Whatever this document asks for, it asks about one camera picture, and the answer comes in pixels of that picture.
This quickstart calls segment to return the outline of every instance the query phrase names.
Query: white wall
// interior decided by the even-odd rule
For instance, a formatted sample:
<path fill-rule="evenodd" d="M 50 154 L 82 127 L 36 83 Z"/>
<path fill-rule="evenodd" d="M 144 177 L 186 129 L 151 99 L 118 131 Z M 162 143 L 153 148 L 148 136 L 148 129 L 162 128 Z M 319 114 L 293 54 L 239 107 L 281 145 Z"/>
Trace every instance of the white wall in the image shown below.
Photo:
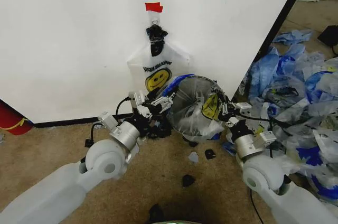
<path fill-rule="evenodd" d="M 127 58 L 148 42 L 145 2 L 192 72 L 232 97 L 286 0 L 0 0 L 0 99 L 35 123 L 115 110 Z M 121 112 L 130 111 L 128 105 Z"/>

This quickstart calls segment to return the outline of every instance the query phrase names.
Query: red tape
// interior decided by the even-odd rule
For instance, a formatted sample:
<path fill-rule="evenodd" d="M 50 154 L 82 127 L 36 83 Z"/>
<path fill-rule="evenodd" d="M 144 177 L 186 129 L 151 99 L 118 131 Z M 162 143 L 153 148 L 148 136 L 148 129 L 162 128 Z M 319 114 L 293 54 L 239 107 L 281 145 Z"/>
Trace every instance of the red tape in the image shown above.
<path fill-rule="evenodd" d="M 146 11 L 154 11 L 161 13 L 163 10 L 163 7 L 161 6 L 160 2 L 156 3 L 146 3 Z"/>

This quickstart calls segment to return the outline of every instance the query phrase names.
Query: clear plastic bag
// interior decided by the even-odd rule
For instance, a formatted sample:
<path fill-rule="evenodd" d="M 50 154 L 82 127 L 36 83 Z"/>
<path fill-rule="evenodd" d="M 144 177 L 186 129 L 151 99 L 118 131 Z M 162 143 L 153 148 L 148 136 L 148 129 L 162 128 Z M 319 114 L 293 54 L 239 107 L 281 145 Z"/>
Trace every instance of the clear plastic bag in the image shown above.
<path fill-rule="evenodd" d="M 303 98 L 296 104 L 293 104 L 290 108 L 287 108 L 275 117 L 278 121 L 282 122 L 297 122 L 300 120 L 304 109 L 309 105 L 306 98 Z"/>
<path fill-rule="evenodd" d="M 323 71 L 309 77 L 306 82 L 306 96 L 310 103 L 338 100 L 337 93 L 338 74 Z"/>
<path fill-rule="evenodd" d="M 338 131 L 317 128 L 313 134 L 321 149 L 321 155 L 328 161 L 338 162 Z"/>
<path fill-rule="evenodd" d="M 190 141 L 202 142 L 224 130 L 218 121 L 221 88 L 200 76 L 184 78 L 178 85 L 167 118 L 175 130 Z"/>
<path fill-rule="evenodd" d="M 260 98 L 255 98 L 251 100 L 251 105 L 252 109 L 250 111 L 250 116 L 251 117 L 260 117 L 263 119 L 269 119 L 268 116 L 268 108 L 269 108 L 269 103 L 264 102 L 263 99 Z M 266 132 L 269 127 L 269 122 L 266 121 L 257 121 L 257 120 L 250 120 L 247 119 L 246 125 L 250 130 L 253 131 L 255 135 Z"/>
<path fill-rule="evenodd" d="M 337 110 L 338 101 L 325 101 L 309 105 L 307 112 L 312 117 L 318 117 L 336 113 Z"/>
<path fill-rule="evenodd" d="M 127 61 L 136 89 L 144 92 L 162 88 L 175 76 L 189 73 L 190 56 L 165 43 L 161 53 L 151 54 L 151 45 L 135 53 Z"/>
<path fill-rule="evenodd" d="M 281 108 L 288 108 L 305 97 L 304 83 L 292 76 L 277 77 L 262 94 Z"/>
<path fill-rule="evenodd" d="M 324 71 L 325 56 L 319 52 L 303 53 L 295 62 L 293 76 L 306 81 L 311 75 Z"/>

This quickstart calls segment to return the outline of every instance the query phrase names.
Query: black debris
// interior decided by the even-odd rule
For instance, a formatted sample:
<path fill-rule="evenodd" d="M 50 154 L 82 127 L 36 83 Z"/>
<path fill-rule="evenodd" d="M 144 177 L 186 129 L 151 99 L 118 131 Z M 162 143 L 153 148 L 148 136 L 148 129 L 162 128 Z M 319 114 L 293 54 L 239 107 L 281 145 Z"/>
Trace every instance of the black debris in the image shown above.
<path fill-rule="evenodd" d="M 205 157 L 207 160 L 214 159 L 216 157 L 216 154 L 212 149 L 207 149 L 205 150 Z"/>
<path fill-rule="evenodd" d="M 182 177 L 182 185 L 183 185 L 183 188 L 185 187 L 189 187 L 190 185 L 192 185 L 194 182 L 195 182 L 195 178 L 191 175 L 184 175 Z"/>
<path fill-rule="evenodd" d="M 164 213 L 158 204 L 154 204 L 149 210 L 149 223 L 165 221 Z"/>
<path fill-rule="evenodd" d="M 190 140 L 186 139 L 185 137 L 182 137 L 182 138 L 185 142 L 188 142 L 190 147 L 196 147 L 199 144 L 198 142 L 190 141 Z"/>

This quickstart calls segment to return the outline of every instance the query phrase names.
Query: fire extinguisher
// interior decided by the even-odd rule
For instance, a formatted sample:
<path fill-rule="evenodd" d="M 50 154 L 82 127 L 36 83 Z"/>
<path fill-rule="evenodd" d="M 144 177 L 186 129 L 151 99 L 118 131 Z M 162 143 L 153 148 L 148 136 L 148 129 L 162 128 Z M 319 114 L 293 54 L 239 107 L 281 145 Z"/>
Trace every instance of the fire extinguisher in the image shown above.
<path fill-rule="evenodd" d="M 32 127 L 33 124 L 28 119 L 0 101 L 0 129 L 13 135 L 21 135 L 28 132 Z"/>

